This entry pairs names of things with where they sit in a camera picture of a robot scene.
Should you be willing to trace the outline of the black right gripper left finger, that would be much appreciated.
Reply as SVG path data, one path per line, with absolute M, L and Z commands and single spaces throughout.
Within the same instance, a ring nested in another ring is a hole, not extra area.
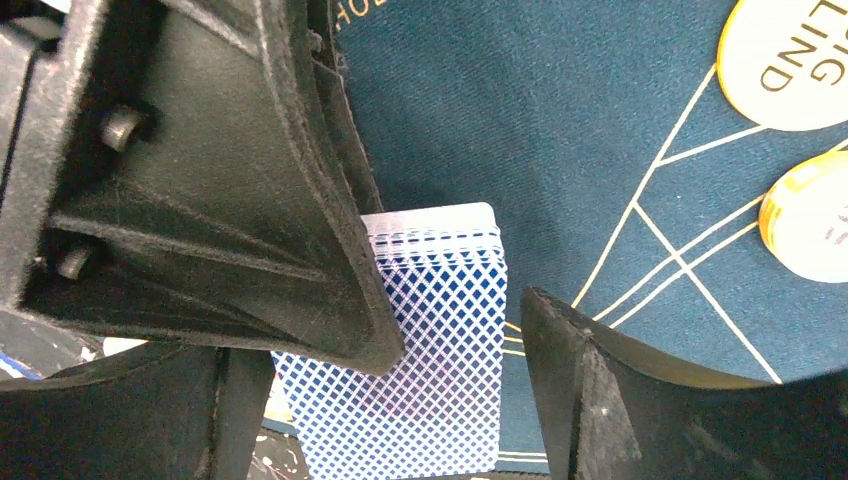
M 326 1 L 1 5 L 1 308 L 88 334 L 404 351 Z

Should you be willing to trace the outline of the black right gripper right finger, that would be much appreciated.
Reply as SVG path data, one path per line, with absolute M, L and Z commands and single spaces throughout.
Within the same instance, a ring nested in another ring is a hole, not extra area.
M 669 355 L 528 288 L 528 370 L 555 479 L 843 479 L 847 374 L 785 384 Z

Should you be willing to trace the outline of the blue patterned card deck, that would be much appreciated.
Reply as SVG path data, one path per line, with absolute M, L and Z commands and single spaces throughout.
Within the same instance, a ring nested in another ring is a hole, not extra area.
M 412 479 L 491 470 L 500 439 L 507 266 L 484 202 L 363 217 L 403 337 L 368 375 L 273 354 L 310 475 Z

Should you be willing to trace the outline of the red chip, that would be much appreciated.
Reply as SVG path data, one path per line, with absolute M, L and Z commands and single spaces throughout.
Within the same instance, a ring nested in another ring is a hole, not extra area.
M 792 273 L 816 282 L 847 281 L 847 153 L 830 151 L 781 176 L 766 193 L 759 231 Z

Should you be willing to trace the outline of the yellow big blind button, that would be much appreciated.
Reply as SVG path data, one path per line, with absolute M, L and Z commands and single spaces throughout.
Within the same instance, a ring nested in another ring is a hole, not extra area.
M 739 113 L 801 132 L 847 120 L 847 3 L 746 0 L 721 32 L 716 74 Z

